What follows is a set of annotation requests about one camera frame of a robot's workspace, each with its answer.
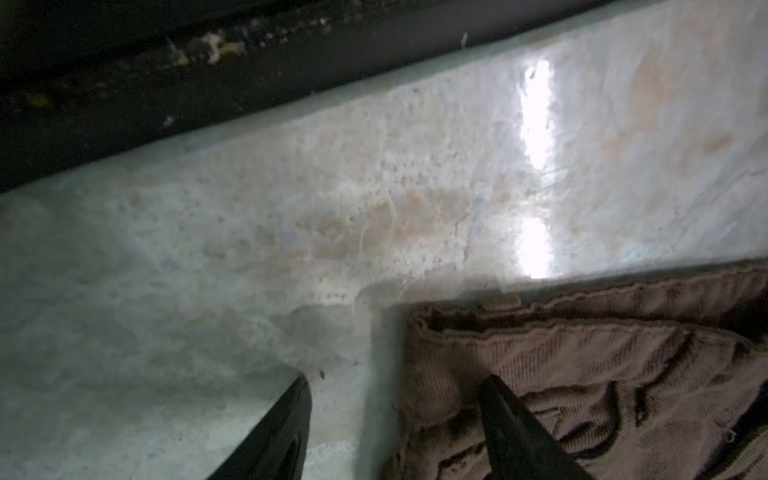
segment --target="brown garment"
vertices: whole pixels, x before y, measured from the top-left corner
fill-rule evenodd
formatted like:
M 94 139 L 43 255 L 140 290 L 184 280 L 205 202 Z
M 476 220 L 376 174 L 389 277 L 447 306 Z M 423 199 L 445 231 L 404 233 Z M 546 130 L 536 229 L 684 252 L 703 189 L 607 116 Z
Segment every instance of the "brown garment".
M 492 373 L 598 480 L 768 478 L 767 293 L 768 268 L 747 265 L 506 311 L 420 310 L 383 479 L 486 478 L 475 394 Z

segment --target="folded cloth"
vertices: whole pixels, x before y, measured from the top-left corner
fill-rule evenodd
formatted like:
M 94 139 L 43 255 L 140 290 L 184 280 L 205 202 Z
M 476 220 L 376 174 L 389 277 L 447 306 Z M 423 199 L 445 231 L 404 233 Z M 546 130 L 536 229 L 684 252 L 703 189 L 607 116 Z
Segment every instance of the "folded cloth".
M 476 394 L 500 376 L 597 480 L 768 478 L 768 266 L 408 321 L 382 480 L 490 473 Z

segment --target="black pointed object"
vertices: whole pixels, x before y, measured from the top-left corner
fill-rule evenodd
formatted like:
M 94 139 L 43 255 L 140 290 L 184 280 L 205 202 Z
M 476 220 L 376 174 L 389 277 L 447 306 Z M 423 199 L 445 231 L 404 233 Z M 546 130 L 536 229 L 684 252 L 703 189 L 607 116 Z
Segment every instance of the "black pointed object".
M 300 480 L 311 412 L 301 375 L 208 480 Z
M 494 480 L 594 480 L 502 379 L 488 377 L 479 401 Z

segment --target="marble surface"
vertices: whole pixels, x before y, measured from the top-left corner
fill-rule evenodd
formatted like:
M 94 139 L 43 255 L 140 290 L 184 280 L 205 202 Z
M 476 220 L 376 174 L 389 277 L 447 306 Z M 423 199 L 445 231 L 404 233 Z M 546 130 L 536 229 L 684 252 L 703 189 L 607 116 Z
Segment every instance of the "marble surface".
M 375 478 L 423 300 L 768 253 L 768 4 L 619 4 L 0 197 L 0 478 Z

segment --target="ribbed fabric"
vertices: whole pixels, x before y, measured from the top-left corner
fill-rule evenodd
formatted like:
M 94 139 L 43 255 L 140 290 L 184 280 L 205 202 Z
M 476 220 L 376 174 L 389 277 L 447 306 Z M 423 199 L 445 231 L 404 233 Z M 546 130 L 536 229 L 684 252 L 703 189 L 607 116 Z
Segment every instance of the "ribbed fabric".
M 753 264 L 502 311 L 417 311 L 382 480 L 484 479 L 475 395 L 492 373 L 598 480 L 768 478 L 768 412 L 735 426 L 768 378 L 766 298 L 768 268 Z

